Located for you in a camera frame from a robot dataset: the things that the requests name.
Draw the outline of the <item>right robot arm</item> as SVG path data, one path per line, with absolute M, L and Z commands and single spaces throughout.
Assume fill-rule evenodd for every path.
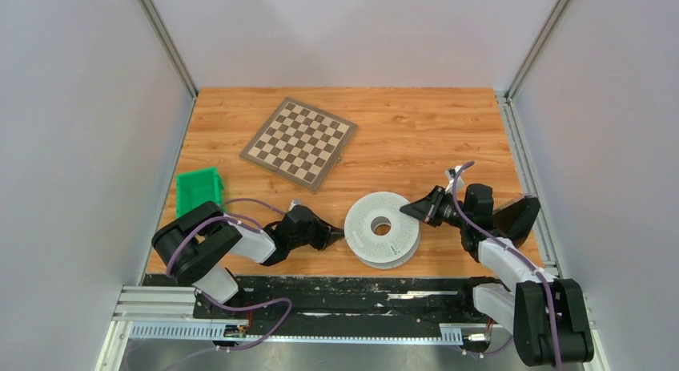
M 463 249 L 493 272 L 464 286 L 457 299 L 464 319 L 485 315 L 502 325 L 527 366 L 590 362 L 595 349 L 581 286 L 551 275 L 518 249 L 536 221 L 539 200 L 522 196 L 496 209 L 492 194 L 491 187 L 473 183 L 458 200 L 452 189 L 436 186 L 400 212 L 433 227 L 458 228 Z

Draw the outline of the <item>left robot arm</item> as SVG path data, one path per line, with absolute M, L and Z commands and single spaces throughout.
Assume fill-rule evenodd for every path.
M 287 211 L 274 209 L 282 219 L 264 227 L 248 225 L 241 216 L 207 201 L 160 228 L 151 247 L 166 265 L 166 276 L 178 286 L 193 286 L 214 300 L 226 318 L 240 315 L 245 297 L 231 272 L 219 263 L 228 254 L 262 266 L 287 259 L 303 246 L 323 251 L 345 237 L 344 230 L 294 200 Z

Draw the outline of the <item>white perforated filament spool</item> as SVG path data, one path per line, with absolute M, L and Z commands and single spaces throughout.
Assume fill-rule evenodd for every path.
M 400 210 L 408 200 L 394 192 L 373 192 L 357 200 L 344 221 L 344 235 L 356 257 L 369 267 L 397 268 L 420 245 L 420 222 Z

